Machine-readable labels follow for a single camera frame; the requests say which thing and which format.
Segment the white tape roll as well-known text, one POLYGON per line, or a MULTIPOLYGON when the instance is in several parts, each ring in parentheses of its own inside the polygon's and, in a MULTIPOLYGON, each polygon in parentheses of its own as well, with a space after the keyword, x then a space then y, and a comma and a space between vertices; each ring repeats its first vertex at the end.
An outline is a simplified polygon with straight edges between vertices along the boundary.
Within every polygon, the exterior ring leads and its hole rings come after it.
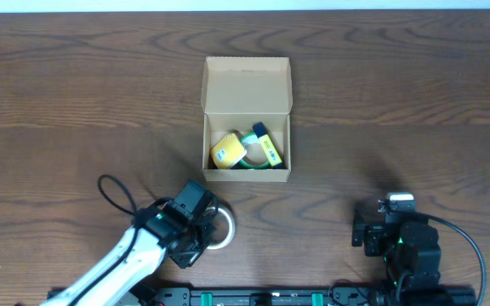
POLYGON ((227 207, 208 208, 208 216, 212 217, 211 225, 215 228, 208 250, 219 250, 231 244, 236 235, 236 220, 227 207))

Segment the yellow sticky note pad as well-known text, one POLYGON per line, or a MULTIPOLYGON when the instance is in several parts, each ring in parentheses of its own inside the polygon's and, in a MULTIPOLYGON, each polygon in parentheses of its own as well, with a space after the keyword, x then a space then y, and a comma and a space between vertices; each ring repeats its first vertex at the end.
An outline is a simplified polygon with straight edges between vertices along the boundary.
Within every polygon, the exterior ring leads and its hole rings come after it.
POLYGON ((247 154, 247 150, 235 133, 228 133, 211 149, 210 154, 218 169, 229 169, 247 154))

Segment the green tape roll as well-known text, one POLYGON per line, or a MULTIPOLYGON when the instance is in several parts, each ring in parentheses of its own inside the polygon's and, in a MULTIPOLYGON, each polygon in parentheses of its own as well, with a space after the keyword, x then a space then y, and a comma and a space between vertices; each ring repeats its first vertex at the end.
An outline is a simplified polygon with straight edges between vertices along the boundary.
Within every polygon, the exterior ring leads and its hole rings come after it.
POLYGON ((246 169, 266 169, 271 167, 255 133, 244 135, 241 138, 241 144, 246 150, 246 155, 239 161, 241 167, 246 169))

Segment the yellow highlighter pen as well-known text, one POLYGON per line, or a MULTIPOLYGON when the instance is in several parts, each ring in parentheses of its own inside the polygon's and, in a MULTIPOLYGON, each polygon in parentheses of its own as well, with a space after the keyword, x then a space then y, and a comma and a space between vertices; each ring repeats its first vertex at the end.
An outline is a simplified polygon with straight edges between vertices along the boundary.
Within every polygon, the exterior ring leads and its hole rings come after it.
POLYGON ((258 138, 270 166, 273 169, 285 168, 283 150, 276 145, 276 142, 271 137, 265 124, 263 122, 255 123, 253 125, 253 131, 258 138))

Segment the brown cardboard box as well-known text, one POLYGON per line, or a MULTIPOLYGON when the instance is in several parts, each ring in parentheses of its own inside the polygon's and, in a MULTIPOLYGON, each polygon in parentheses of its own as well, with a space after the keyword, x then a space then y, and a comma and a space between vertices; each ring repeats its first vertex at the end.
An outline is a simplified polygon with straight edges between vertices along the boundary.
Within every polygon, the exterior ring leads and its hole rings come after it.
POLYGON ((207 181, 286 182, 291 173, 290 112, 293 86, 287 57, 205 59, 201 105, 204 115, 202 172, 207 181), (220 169, 211 150, 229 133, 239 138, 261 122, 282 159, 278 169, 220 169))

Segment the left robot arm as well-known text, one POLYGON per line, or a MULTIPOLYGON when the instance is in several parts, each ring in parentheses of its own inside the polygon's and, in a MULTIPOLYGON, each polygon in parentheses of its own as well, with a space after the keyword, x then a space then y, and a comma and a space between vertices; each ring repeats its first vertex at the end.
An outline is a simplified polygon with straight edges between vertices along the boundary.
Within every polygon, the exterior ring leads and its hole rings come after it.
POLYGON ((115 305, 166 259, 191 267, 212 247, 219 199, 162 198, 134 212, 122 239, 75 283, 45 305, 115 305))

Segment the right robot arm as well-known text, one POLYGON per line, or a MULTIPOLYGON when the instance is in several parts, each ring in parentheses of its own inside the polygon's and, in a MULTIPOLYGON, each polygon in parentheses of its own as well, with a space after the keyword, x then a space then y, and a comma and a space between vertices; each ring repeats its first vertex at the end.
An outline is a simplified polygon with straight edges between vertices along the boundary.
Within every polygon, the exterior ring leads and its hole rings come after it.
POLYGON ((351 245, 368 257, 381 257, 388 279, 403 291, 434 288, 441 278, 439 235, 427 217, 415 211, 410 195, 389 195, 379 201, 383 222, 367 221, 354 212, 351 245))

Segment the black mounting rail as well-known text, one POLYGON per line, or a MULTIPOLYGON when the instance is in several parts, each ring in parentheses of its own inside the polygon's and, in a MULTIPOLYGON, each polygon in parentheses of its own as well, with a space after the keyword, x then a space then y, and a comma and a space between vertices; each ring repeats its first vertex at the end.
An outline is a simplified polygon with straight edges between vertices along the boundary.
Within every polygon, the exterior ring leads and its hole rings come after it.
POLYGON ((337 305, 475 305, 470 288, 441 288, 432 291, 402 292, 381 288, 337 286, 329 289, 236 289, 191 290, 185 287, 133 289, 125 293, 117 305, 163 306, 337 306, 337 305))

